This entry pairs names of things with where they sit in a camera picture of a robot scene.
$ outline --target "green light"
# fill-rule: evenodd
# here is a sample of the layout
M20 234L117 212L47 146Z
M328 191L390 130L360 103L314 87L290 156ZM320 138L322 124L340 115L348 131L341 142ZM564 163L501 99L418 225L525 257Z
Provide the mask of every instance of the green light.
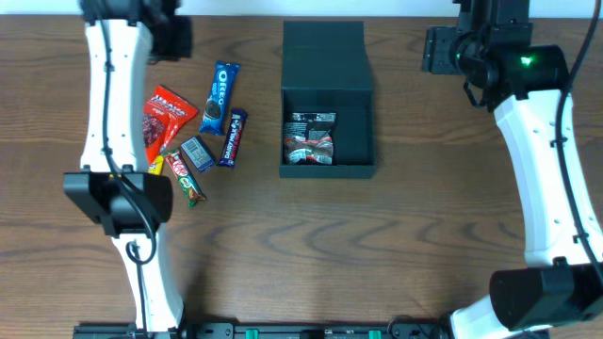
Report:
M534 61L533 57L526 57L526 56L521 57L521 64L526 67L529 67L533 61Z

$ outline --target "yellow wrapper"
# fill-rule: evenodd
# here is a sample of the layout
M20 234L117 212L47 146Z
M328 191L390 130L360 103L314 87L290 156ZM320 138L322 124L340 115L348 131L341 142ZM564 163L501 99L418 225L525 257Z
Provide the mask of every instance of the yellow wrapper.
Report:
M149 173L154 175L161 175L163 169L163 156L158 155L153 161L153 164L149 165Z

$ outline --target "green connector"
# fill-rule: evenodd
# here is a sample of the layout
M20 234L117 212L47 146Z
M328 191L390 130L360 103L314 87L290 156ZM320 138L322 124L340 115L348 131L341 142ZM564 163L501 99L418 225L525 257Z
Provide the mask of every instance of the green connector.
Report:
M258 331L258 330L246 330L245 331L245 339L258 339L259 337L260 337L260 331Z
M381 331L369 331L368 339L381 339Z

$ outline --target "white backdrop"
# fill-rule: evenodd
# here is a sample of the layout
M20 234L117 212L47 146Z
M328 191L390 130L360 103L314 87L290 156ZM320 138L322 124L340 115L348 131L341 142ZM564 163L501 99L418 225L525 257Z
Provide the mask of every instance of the white backdrop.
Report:
M453 16L452 0L182 0L186 15ZM530 17L588 18L594 0L531 0ZM77 0L0 0L0 14L79 14Z

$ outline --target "blue snack bar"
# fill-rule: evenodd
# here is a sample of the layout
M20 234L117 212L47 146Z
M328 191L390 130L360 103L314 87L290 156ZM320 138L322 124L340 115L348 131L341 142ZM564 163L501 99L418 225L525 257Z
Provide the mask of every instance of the blue snack bar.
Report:
M216 72L214 81L209 90L207 103L205 104L204 118L201 121L199 132L209 132L216 136L223 136L222 121L230 102L230 93L233 90L239 65L216 61Z
M190 161L192 161L197 170L201 173L216 164L214 156L209 152L207 147L205 147L199 136L192 137L183 142L180 148L182 148L182 151L184 151Z
M232 113L233 118L230 120L226 141L224 142L224 149L222 150L220 162L218 162L218 166L224 166L231 169L235 167L236 152L238 151L238 146L241 142L245 120L247 120L247 112L242 109L233 108Z

